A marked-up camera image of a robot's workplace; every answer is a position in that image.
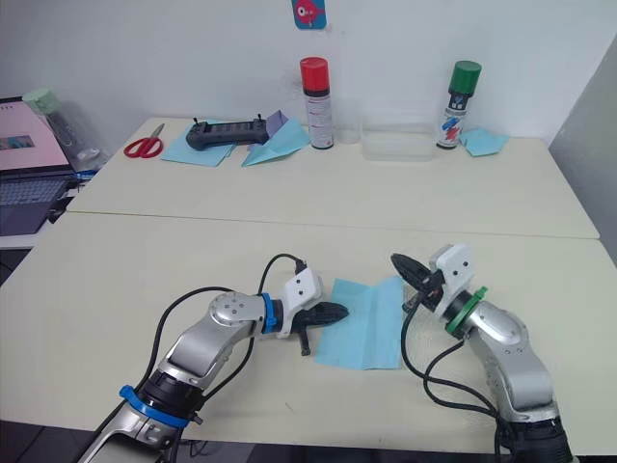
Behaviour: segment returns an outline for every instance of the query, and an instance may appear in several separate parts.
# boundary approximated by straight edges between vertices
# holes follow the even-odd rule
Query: black remote control
[[[266,121],[257,115],[257,119],[243,123],[198,123],[197,118],[193,118],[195,124],[186,134],[186,143],[194,150],[205,150],[208,147],[217,145],[228,145],[231,143],[247,144],[268,141],[266,131]]]

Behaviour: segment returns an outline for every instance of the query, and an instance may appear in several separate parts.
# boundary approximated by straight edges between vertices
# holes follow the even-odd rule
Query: laptop keyboard
[[[66,183],[61,178],[0,181],[0,206],[50,203],[62,194]]]

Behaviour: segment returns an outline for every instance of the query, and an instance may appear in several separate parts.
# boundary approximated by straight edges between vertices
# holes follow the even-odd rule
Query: scissors
[[[161,133],[165,125],[161,123],[156,130],[152,132],[147,138],[140,138],[136,142],[131,143],[124,149],[124,154],[127,157],[154,157],[163,150],[163,141],[158,138],[158,134]]]

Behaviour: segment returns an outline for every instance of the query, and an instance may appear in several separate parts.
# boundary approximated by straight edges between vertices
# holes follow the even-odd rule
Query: laptop
[[[21,97],[0,99],[0,236],[36,233],[73,170]]]

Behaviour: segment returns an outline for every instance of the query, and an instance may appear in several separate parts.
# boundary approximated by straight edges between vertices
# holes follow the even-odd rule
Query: light blue paper sheet
[[[399,277],[366,286],[335,280],[332,302],[349,315],[324,328],[315,361],[351,369],[400,368],[403,281]]]
[[[217,123],[218,121],[208,120],[208,123]],[[217,167],[221,161],[228,157],[235,145],[222,145],[219,147],[210,147],[205,150],[193,150],[186,143],[186,134],[189,133],[193,125],[190,124],[184,130],[184,133],[173,140],[163,151],[161,159],[164,161],[184,162],[186,164],[199,164],[200,166]]]
[[[310,142],[309,135],[298,121],[290,119],[263,145],[256,145],[242,163],[242,167],[288,156]]]
[[[463,132],[460,137],[461,144],[472,156],[496,154],[501,151],[508,139],[506,135],[495,135],[484,128]]]

